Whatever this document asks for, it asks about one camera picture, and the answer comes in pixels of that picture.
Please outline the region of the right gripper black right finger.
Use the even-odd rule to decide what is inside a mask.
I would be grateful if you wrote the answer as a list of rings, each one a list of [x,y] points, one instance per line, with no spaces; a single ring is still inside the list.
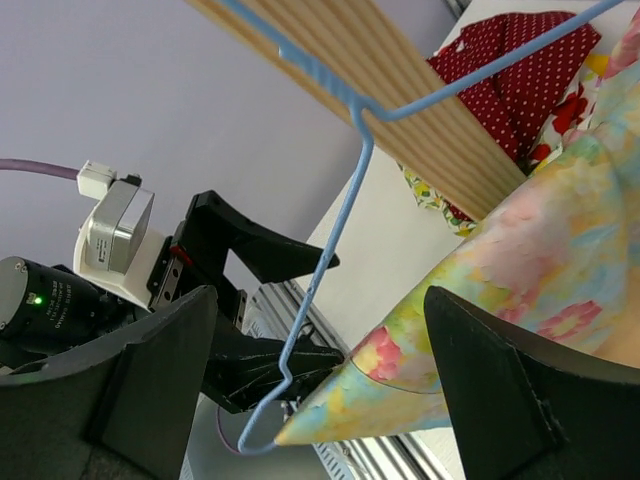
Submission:
[[[428,288],[428,336],[469,479],[636,479],[639,371]]]

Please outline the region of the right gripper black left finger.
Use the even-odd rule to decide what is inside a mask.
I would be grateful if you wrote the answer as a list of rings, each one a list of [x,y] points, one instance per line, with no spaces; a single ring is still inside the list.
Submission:
[[[1,379],[4,479],[176,479],[217,293],[170,306]]]

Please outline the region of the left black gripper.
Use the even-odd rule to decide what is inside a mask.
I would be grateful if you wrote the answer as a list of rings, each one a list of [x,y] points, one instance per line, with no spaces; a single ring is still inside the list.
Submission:
[[[247,293],[224,275],[233,252],[262,283],[280,283],[314,272],[323,250],[272,231],[209,190],[195,195],[184,219],[167,236],[147,280],[148,310],[164,308],[200,286],[218,294],[218,314],[243,326]]]

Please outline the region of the pastel floral garment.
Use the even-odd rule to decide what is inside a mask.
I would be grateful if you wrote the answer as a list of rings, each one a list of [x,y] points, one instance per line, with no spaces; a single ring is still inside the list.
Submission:
[[[280,446],[450,425],[424,311],[441,287],[594,353],[639,317],[639,22],[614,47],[587,126],[410,290],[301,405]]]

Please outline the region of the lemon print skirt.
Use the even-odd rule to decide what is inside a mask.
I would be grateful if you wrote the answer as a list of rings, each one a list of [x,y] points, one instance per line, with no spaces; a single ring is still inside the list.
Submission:
[[[452,205],[435,188],[424,182],[407,167],[398,165],[418,207],[439,212],[447,226],[460,237],[467,237],[476,228],[477,223]]]

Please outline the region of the red polka dot garment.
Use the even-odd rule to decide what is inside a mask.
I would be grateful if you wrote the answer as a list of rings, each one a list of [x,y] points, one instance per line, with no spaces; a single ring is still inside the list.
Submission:
[[[566,11],[505,13],[463,27],[428,64],[450,84],[572,18]],[[596,75],[585,62],[600,42],[586,24],[458,97],[504,152],[526,168],[534,142],[575,78]]]

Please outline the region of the red poppy print garment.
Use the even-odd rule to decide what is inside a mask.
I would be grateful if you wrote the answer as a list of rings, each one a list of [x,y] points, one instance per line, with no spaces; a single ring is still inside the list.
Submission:
[[[601,78],[597,75],[572,81],[564,97],[552,109],[529,153],[526,164],[529,176],[562,153],[571,133],[588,126],[600,84]]]

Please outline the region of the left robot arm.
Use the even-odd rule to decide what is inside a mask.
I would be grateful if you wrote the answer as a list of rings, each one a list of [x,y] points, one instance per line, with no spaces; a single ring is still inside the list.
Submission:
[[[261,283],[309,274],[320,248],[263,227],[207,191],[192,198],[174,234],[148,236],[138,252],[149,260],[135,283],[135,303],[92,283],[63,265],[45,266],[21,257],[1,262],[1,364],[15,370],[65,352],[130,325],[201,285],[218,292],[223,325],[238,330],[247,304],[245,291],[225,276],[234,253]]]

